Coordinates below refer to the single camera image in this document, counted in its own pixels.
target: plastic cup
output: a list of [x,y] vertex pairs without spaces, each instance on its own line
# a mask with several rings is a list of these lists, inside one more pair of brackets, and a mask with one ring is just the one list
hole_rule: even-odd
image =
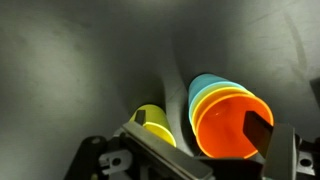
[[192,124],[192,114],[195,106],[208,93],[222,87],[238,87],[245,89],[240,84],[231,82],[227,79],[215,76],[213,74],[202,74],[196,77],[189,86],[189,121]]
[[273,125],[268,105],[258,97],[245,93],[222,96],[201,113],[196,126],[200,149],[209,157],[249,158],[257,153],[243,133],[246,111],[255,111]]
[[176,141],[171,133],[170,125],[165,112],[156,105],[143,105],[135,111],[133,116],[130,118],[130,121],[135,120],[137,111],[139,110],[145,110],[146,112],[145,121],[143,122],[142,126],[172,146],[176,147]]
[[193,116],[192,116],[192,130],[194,134],[196,134],[196,126],[197,122],[200,118],[201,113],[215,100],[231,95],[236,93],[242,93],[242,94],[249,94],[251,96],[254,96],[250,91],[246,89],[241,89],[238,87],[223,87],[223,88],[217,88],[210,93],[206,94],[205,97],[201,98],[201,100],[197,103],[196,107],[194,108]]

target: yellow-green cup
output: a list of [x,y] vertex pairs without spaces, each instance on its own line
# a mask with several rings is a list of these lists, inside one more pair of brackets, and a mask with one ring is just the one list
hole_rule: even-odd
[[145,129],[165,140],[172,146],[177,146],[176,141],[171,133],[167,116],[160,107],[152,104],[143,105],[135,111],[133,116],[130,118],[130,121],[135,120],[137,111],[139,110],[145,110],[146,112],[145,121],[142,124]]

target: blue cup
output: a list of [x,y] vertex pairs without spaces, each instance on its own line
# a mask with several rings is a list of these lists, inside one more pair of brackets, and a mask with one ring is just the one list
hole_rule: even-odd
[[196,77],[189,86],[189,121],[192,125],[192,110],[191,107],[193,107],[195,104],[195,100],[200,97],[200,95],[206,91],[208,88],[212,88],[213,86],[231,86],[231,87],[238,87],[241,89],[246,89],[240,84],[231,82],[227,79],[224,79],[222,77],[213,75],[213,74],[202,74]]

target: orange cup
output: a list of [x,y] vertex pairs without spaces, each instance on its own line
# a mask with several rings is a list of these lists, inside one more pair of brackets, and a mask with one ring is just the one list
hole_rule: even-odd
[[254,96],[250,91],[238,87],[223,87],[206,94],[201,101],[196,103],[192,114],[192,130],[196,134],[196,126],[201,113],[216,99],[235,93],[243,93]]
[[221,94],[205,103],[196,125],[196,138],[207,156],[249,158],[257,153],[243,133],[243,124],[246,111],[255,111],[273,125],[273,115],[265,102],[246,93],[235,93]]

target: stacked cups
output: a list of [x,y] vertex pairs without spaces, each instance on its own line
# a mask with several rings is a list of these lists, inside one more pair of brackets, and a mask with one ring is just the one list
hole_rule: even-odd
[[189,120],[200,149],[209,157],[249,158],[257,153],[243,134],[246,111],[273,125],[268,105],[243,86],[203,74],[189,87]]
[[147,104],[139,107],[130,118],[130,121],[134,121],[136,119],[136,114],[139,110],[145,111],[145,118],[142,126],[172,146],[176,147],[176,141],[171,133],[165,112],[156,105]]

